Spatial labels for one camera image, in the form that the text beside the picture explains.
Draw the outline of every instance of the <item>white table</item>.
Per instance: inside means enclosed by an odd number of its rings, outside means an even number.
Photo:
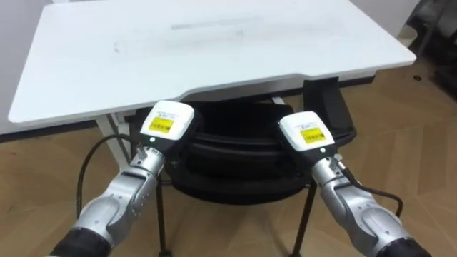
[[[262,81],[412,64],[348,0],[85,1],[43,10],[9,113],[15,124],[96,119]],[[111,142],[120,165],[126,149]]]

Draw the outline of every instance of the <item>table leg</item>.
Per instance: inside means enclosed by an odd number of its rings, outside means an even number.
[[[281,97],[279,97],[279,96],[272,96],[272,97],[271,97],[271,100],[272,100],[275,104],[286,104],[286,103],[284,102],[284,100],[283,100]]]
[[[103,136],[119,133],[111,114],[97,117],[96,122]],[[127,166],[130,162],[130,158],[124,143],[121,142],[121,139],[109,140],[107,144],[119,167]]]
[[[115,113],[111,114],[111,117],[113,119],[114,124],[116,125],[118,133],[123,133],[126,135],[130,135],[130,124],[126,122],[125,119],[126,112],[123,113]],[[128,160],[131,160],[133,158],[132,153],[130,151],[131,145],[130,142],[122,140],[122,144],[124,145],[124,148],[126,149]]]

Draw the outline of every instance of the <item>gray object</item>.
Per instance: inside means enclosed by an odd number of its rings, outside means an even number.
[[[144,159],[135,156],[105,192],[84,206],[72,229],[87,228],[105,238],[112,248],[127,237],[144,204],[154,196],[157,176],[164,167],[160,152],[150,148],[145,154]]]
[[[328,210],[346,230],[357,251],[375,257],[390,243],[411,238],[392,212],[380,206],[370,193],[349,183],[341,173],[345,168],[341,162],[332,166],[331,159],[320,160],[312,168],[313,177]]]

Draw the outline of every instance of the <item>white wall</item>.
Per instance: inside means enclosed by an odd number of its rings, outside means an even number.
[[[51,0],[0,0],[0,134],[19,131],[8,112],[44,5]]]
[[[418,2],[418,0],[351,1],[394,36],[398,34]],[[41,10],[50,2],[51,0],[0,0],[0,134],[34,129],[34,127],[23,128],[10,123],[8,112]],[[282,81],[269,86],[284,88],[284,84],[287,84],[293,88],[295,83],[296,81],[293,80]]]
[[[350,0],[392,36],[397,36],[419,0]]]

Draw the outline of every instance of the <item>chair leg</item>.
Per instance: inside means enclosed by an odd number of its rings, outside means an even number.
[[[311,209],[313,208],[314,196],[317,191],[317,183],[314,180],[311,180],[311,186],[308,190],[308,196],[306,197],[305,208],[303,209],[303,214],[301,215],[300,226],[298,227],[298,233],[295,240],[295,246],[293,246],[293,252],[290,257],[301,257],[300,250],[303,243],[303,238],[305,237],[306,227],[308,225],[309,216],[311,214]]]
[[[159,257],[171,257],[171,252],[166,248],[166,241],[165,241],[166,237],[165,237],[165,218],[164,218],[164,198],[162,196],[161,175],[159,175],[157,177],[156,205],[157,205],[157,219],[159,221],[159,240],[160,240]]]
[[[435,31],[436,27],[438,26],[438,23],[441,20],[441,17],[443,16],[444,11],[446,10],[446,8],[448,7],[448,4],[450,2],[451,2],[451,0],[441,1],[441,5],[439,6],[439,8],[437,10],[438,15],[435,17],[435,19],[431,22],[430,26],[427,28],[426,35],[423,36],[421,45],[419,46],[419,49],[416,53],[417,57],[422,56],[423,52],[425,51],[425,49],[433,35],[433,32]]]

